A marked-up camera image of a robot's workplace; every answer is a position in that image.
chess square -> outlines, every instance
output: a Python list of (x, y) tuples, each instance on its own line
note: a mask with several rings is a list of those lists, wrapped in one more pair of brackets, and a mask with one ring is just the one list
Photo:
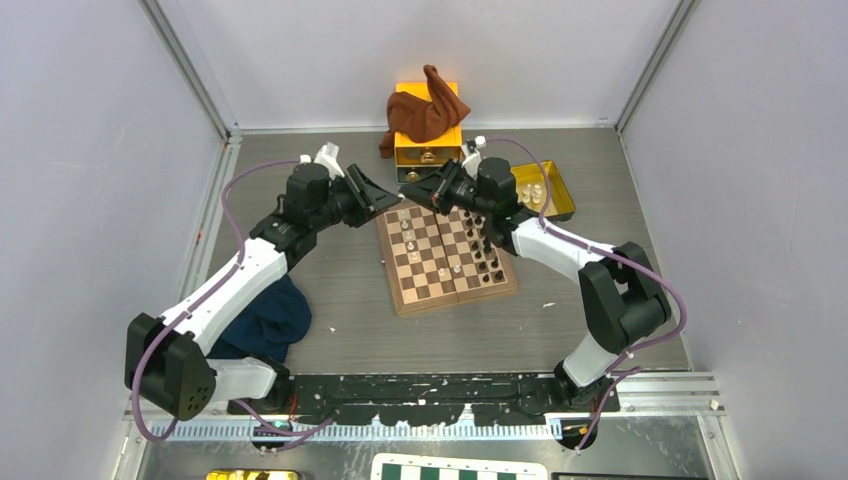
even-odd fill
[(416, 287), (425, 287), (427, 286), (427, 276), (423, 273), (421, 275), (413, 275), (412, 281), (415, 283)]

gray table surface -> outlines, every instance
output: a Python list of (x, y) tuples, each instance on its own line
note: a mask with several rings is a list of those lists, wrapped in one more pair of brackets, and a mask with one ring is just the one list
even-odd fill
[[(612, 129), (552, 129), (463, 132), (465, 137), (508, 135), (541, 159), (553, 159), (577, 211), (563, 227), (614, 245), (651, 246), (636, 191), (618, 137)], [(379, 158), (382, 133), (250, 135), (243, 140), (236, 172), (273, 160), (314, 155), (331, 141), (343, 165), (358, 164), (378, 185), (397, 188), (392, 159)], [(512, 164), (531, 162), (518, 148), (493, 144), (486, 156)], [(244, 178), (230, 195), (243, 231), (271, 212), (285, 191), (291, 167)], [(222, 223), (212, 271), (235, 252), (230, 227)], [(377, 226), (336, 225), (319, 234), (318, 246), (292, 271), (313, 311), (312, 327), (289, 350), (286, 365), (297, 373), (407, 373), (550, 371), (586, 334), (578, 287), (546, 266), (514, 259), (515, 295), (398, 317), (394, 312)], [(671, 322), (655, 335), (672, 328)], [(671, 340), (640, 352), (649, 368), (688, 368), (682, 343)]]

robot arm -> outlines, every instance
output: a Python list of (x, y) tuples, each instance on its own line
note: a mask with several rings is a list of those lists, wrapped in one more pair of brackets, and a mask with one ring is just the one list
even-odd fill
[[(603, 377), (627, 348), (665, 323), (671, 315), (668, 300), (656, 282), (632, 268), (546, 232), (538, 214), (518, 202), (509, 163), (502, 158), (481, 159), (472, 145), (479, 143), (478, 139), (467, 145), (474, 155), (470, 160), (449, 161), (404, 185), (401, 193), (437, 213), (447, 214), (457, 206), (484, 216), (483, 232), (493, 244), (543, 263), (580, 285), (589, 333), (554, 370), (562, 393), (576, 396)], [(560, 231), (651, 269), (645, 251), (635, 243), (614, 247)], [(618, 285), (626, 285), (626, 290), (620, 293)]]
[[(317, 234), (337, 223), (358, 228), (400, 202), (369, 180), (356, 165), (336, 162), (338, 147), (328, 143), (301, 158), (286, 182), (277, 207), (251, 231), (243, 257), (234, 256), (188, 298), (158, 318), (140, 314), (127, 330), (124, 381), (129, 388), (136, 366), (152, 340), (180, 316), (141, 378), (140, 394), (179, 420), (196, 416), (212, 401), (265, 398), (278, 376), (288, 377), (270, 359), (212, 360), (212, 345), (248, 303), (282, 278), (317, 243)], [(219, 286), (221, 280), (229, 279)], [(205, 298), (189, 312), (189, 305)]]

white clip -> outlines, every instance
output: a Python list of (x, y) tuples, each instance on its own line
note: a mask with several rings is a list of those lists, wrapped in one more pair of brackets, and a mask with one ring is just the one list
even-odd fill
[(338, 145), (331, 142), (325, 143), (324, 146), (321, 147), (321, 150), (318, 150), (318, 153), (315, 154), (315, 163), (327, 167), (327, 170), (330, 171), (331, 179), (336, 177), (344, 178), (344, 170), (339, 167), (339, 162), (337, 160), (338, 155)]

black bracket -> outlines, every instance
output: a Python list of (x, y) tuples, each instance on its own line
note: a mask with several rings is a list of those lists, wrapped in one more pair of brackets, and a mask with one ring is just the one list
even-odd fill
[[(127, 328), (124, 385), (132, 388), (135, 369), (147, 346), (165, 328), (147, 314), (135, 317)], [(179, 420), (203, 410), (215, 391), (215, 371), (190, 333), (170, 332), (153, 352), (141, 377), (140, 394)]]
[[(653, 270), (645, 250), (635, 243), (614, 252)], [(605, 258), (587, 263), (577, 274), (589, 332), (610, 353), (621, 354), (671, 317), (660, 285), (633, 268)], [(627, 291), (619, 293), (616, 283), (626, 284)]]

